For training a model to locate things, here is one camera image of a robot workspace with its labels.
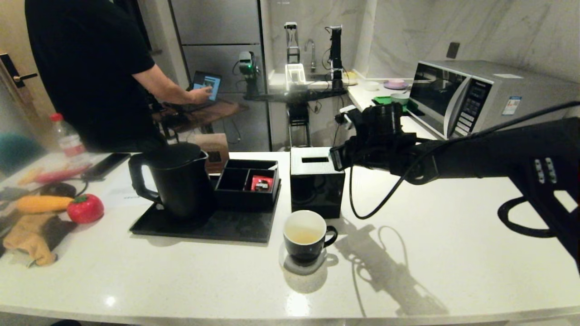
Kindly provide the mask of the person's bare hand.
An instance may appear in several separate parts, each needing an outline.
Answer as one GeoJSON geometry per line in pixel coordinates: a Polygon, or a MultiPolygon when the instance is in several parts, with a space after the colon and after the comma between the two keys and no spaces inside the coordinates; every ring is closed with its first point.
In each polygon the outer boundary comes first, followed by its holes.
{"type": "Polygon", "coordinates": [[[190,96],[190,104],[202,105],[207,101],[209,101],[209,98],[211,97],[212,93],[213,93],[212,86],[205,86],[199,87],[197,89],[192,89],[188,92],[188,95],[190,96]]]}

